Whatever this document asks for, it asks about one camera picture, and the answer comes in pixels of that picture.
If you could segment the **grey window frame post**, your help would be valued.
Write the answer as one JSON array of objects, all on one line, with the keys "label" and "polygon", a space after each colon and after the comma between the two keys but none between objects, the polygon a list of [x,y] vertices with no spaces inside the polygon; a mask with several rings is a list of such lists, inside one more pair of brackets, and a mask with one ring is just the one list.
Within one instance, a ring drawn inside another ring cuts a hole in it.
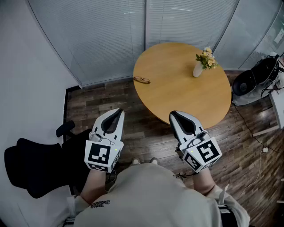
[{"label": "grey window frame post", "polygon": [[144,6],[145,6],[145,10],[144,10],[144,21],[145,21],[145,26],[144,26],[144,50],[147,50],[149,48],[149,44],[148,44],[148,0],[144,0]]}]

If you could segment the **white ceramic vase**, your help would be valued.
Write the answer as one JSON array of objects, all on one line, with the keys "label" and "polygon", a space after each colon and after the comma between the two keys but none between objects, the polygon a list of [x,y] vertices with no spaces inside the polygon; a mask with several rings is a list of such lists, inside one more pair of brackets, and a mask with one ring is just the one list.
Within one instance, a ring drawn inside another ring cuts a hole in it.
[{"label": "white ceramic vase", "polygon": [[194,70],[193,70],[193,77],[197,78],[201,75],[203,72],[203,65],[201,62],[197,62]]}]

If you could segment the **person's right forearm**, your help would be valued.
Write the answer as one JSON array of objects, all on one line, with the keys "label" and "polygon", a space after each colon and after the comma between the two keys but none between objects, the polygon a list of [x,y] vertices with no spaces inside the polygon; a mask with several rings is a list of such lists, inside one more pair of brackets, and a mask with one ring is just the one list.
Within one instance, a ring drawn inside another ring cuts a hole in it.
[{"label": "person's right forearm", "polygon": [[201,170],[198,174],[193,176],[194,190],[204,196],[208,195],[215,187],[215,185],[216,183],[211,176],[209,168],[205,168]]}]

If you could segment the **grey cloth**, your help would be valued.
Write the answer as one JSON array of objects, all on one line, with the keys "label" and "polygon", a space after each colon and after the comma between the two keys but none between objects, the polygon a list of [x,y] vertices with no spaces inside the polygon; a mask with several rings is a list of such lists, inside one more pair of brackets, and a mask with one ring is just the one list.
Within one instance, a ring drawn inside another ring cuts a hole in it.
[{"label": "grey cloth", "polygon": [[242,96],[237,96],[233,93],[233,103],[236,106],[244,106],[264,98],[271,93],[271,90],[262,91],[263,89],[261,86],[256,86],[254,90]]}]

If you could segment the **brown-framed eyeglasses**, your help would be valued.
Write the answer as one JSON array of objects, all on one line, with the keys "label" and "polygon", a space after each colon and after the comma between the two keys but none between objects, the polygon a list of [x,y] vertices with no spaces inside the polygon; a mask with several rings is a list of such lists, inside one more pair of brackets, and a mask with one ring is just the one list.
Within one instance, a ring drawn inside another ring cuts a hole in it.
[{"label": "brown-framed eyeglasses", "polygon": [[150,80],[147,78],[141,78],[138,76],[133,77],[133,79],[137,82],[143,83],[143,84],[150,84]]}]

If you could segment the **person's beige shirt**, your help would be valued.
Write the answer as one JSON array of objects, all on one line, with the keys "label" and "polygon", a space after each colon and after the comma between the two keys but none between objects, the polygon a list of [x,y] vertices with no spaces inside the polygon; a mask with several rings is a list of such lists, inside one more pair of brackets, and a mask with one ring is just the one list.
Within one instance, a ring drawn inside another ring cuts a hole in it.
[{"label": "person's beige shirt", "polygon": [[156,164],[130,165],[91,205],[75,199],[74,227],[249,227],[246,210],[215,185],[204,196]]}]

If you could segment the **black office chair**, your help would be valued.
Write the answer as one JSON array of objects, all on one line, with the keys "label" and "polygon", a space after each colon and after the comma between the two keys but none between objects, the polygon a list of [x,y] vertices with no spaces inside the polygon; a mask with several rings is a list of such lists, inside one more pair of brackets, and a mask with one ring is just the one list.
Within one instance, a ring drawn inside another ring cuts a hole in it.
[{"label": "black office chair", "polygon": [[73,134],[74,127],[75,123],[68,121],[56,130],[57,137],[69,137],[63,144],[45,145],[20,138],[7,148],[4,162],[11,184],[35,199],[62,186],[81,192],[90,171],[84,155],[91,129]]}]

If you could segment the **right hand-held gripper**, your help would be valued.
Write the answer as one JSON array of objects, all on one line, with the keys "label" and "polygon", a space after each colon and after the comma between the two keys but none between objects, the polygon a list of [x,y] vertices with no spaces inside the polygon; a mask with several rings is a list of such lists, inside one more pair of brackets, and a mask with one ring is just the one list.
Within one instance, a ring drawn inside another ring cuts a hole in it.
[{"label": "right hand-held gripper", "polygon": [[[179,142],[179,156],[195,173],[213,165],[221,156],[221,150],[214,137],[210,137],[199,120],[183,111],[171,111],[170,126]],[[187,135],[194,135],[187,140]]]}]

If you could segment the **person's left forearm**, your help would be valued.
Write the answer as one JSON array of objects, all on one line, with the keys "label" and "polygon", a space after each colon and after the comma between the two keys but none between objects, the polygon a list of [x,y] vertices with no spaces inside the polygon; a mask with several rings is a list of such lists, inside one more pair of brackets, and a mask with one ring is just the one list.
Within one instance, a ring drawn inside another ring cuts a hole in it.
[{"label": "person's left forearm", "polygon": [[106,200],[106,173],[91,169],[85,185],[80,193],[80,197],[91,205],[96,202],[109,202]]}]

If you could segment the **frosted glass partition panel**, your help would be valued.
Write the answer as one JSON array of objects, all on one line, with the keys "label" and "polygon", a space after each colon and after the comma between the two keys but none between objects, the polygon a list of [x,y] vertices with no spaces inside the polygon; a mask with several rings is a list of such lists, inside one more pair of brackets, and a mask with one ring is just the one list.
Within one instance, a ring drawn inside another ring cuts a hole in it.
[{"label": "frosted glass partition panel", "polygon": [[213,52],[224,70],[239,70],[263,39],[282,0],[238,0]]}]

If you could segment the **white desk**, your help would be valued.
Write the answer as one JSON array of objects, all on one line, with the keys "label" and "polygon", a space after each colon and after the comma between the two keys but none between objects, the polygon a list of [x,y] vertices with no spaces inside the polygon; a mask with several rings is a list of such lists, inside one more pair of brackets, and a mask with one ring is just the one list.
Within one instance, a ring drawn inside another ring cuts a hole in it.
[{"label": "white desk", "polygon": [[254,133],[253,134],[254,137],[265,134],[265,133],[269,133],[277,129],[284,128],[284,88],[281,90],[274,90],[269,95],[269,97],[272,101],[273,109],[276,114],[277,125],[269,129]]}]

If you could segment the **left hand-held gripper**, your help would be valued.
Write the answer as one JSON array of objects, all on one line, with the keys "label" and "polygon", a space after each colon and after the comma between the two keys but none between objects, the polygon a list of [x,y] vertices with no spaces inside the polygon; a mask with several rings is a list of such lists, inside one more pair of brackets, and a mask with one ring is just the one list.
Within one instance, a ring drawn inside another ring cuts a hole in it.
[{"label": "left hand-held gripper", "polygon": [[[84,162],[88,168],[111,173],[120,157],[125,112],[121,108],[99,116],[86,141]],[[114,140],[102,136],[111,136]]]}]

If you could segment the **yellow flower bouquet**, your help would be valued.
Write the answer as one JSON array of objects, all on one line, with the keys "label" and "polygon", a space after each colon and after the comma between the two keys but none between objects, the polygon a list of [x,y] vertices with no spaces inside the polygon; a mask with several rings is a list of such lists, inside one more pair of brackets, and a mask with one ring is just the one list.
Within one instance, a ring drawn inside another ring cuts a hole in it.
[{"label": "yellow flower bouquet", "polygon": [[196,60],[201,64],[203,70],[215,69],[218,67],[218,63],[213,56],[213,51],[210,47],[205,47],[201,54],[196,54]]}]

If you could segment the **white window blind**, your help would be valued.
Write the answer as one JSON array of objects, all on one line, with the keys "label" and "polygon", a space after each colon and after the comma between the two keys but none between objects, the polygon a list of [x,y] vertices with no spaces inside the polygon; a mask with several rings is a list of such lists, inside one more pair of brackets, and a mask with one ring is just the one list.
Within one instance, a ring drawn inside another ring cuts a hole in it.
[{"label": "white window blind", "polygon": [[145,0],[28,0],[50,43],[88,86],[133,75],[144,51]]},{"label": "white window blind", "polygon": [[148,44],[215,49],[238,0],[148,0]]}]

